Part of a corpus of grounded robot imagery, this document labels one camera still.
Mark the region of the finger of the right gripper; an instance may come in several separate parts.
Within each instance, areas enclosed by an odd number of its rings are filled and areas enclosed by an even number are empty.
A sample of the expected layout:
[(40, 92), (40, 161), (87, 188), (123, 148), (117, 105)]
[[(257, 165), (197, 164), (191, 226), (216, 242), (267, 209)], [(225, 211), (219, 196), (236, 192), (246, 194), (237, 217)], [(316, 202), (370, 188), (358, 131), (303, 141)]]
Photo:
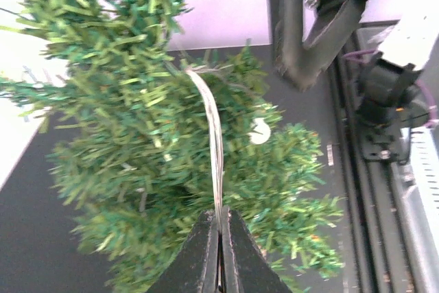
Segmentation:
[(303, 38), (304, 0), (280, 0), (276, 68), (299, 91), (317, 81), (351, 34), (365, 10), (364, 0), (342, 0), (337, 9), (318, 16), (307, 39)]

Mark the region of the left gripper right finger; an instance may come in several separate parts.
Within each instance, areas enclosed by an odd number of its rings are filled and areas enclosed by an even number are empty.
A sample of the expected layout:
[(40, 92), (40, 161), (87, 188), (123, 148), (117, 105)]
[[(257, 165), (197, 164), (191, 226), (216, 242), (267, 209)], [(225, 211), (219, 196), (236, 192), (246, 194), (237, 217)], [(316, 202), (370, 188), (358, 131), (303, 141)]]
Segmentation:
[(291, 292), (264, 259), (238, 211), (223, 207), (220, 228), (219, 282), (223, 292)]

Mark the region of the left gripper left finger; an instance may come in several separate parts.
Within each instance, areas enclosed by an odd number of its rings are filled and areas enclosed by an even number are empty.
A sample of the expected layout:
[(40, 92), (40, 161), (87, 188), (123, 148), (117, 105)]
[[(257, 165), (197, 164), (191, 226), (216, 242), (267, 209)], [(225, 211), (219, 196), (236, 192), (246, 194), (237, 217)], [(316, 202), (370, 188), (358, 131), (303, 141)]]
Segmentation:
[(176, 258), (147, 292), (217, 292), (219, 244), (215, 216), (212, 211), (204, 211)]

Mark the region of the small green christmas tree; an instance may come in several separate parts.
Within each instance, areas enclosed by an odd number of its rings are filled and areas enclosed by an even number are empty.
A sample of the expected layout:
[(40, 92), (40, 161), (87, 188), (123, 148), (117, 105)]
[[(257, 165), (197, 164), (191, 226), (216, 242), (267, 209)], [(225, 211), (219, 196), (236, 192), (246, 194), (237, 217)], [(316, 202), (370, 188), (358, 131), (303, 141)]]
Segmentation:
[(187, 0), (23, 0), (21, 33), (68, 63), (61, 86), (1, 79), (1, 96), (74, 118), (80, 135), (51, 154), (59, 196), (80, 211), (80, 248), (114, 261), (115, 292), (144, 292), (176, 258), (199, 214), (242, 215), (264, 252), (333, 277), (343, 266), (319, 230), (337, 199), (316, 189), (316, 133), (278, 128), (248, 47), (175, 61), (171, 35)]

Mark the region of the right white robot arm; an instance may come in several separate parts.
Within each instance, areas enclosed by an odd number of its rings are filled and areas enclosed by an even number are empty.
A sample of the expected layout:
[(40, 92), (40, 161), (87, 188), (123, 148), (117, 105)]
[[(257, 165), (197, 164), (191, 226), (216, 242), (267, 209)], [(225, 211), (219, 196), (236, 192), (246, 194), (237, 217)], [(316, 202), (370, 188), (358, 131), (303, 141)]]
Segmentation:
[[(279, 0), (273, 43), (278, 72), (297, 89), (312, 87), (358, 28), (368, 0)], [(438, 39), (438, 10), (412, 6), (369, 51), (358, 78), (357, 115), (389, 126), (418, 92), (417, 80)]]

